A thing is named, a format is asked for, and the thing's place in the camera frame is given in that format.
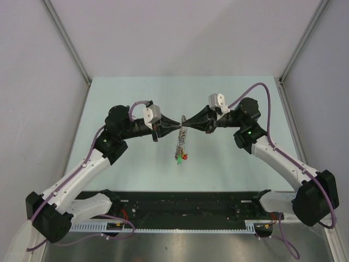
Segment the white wall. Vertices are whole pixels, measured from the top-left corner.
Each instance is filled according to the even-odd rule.
[[[336,177],[349,236],[349,1],[332,1],[285,82],[307,158]]]
[[[0,261],[62,174],[87,86],[39,0],[0,3]]]
[[[52,0],[91,76],[280,76],[320,0]]]

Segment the metal floor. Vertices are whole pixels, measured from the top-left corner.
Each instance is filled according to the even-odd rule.
[[[288,240],[300,253],[300,261],[334,261],[323,228],[283,224]],[[69,233],[62,242],[72,242],[87,233]],[[273,235],[280,236],[278,225]],[[145,234],[126,240],[95,237],[69,247],[48,245],[47,262],[196,262],[196,261],[296,261],[278,240],[258,240],[244,234]]]

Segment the gray wall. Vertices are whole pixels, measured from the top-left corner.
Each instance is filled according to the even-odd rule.
[[[285,89],[311,165],[336,176],[341,229],[349,235],[349,1],[332,1]]]
[[[39,0],[0,2],[0,261],[62,174],[87,86]]]

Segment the white table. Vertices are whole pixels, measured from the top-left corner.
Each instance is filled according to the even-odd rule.
[[[225,95],[227,104],[256,82],[264,82],[272,99],[271,134],[290,154],[296,151],[271,76],[132,77],[93,79],[82,115],[68,170],[87,153],[97,129],[115,105],[132,105],[153,100],[162,114],[180,121],[195,115],[208,104],[213,93]],[[266,128],[267,97],[263,87],[248,95],[260,106],[259,124]],[[138,106],[134,115],[142,117]],[[291,186],[263,161],[239,149],[233,139],[236,128],[216,129],[205,134],[188,129],[188,160],[177,165],[175,150],[178,131],[154,143],[151,136],[127,140],[129,148],[112,167],[100,174],[86,190],[140,191],[248,191],[292,190]]]

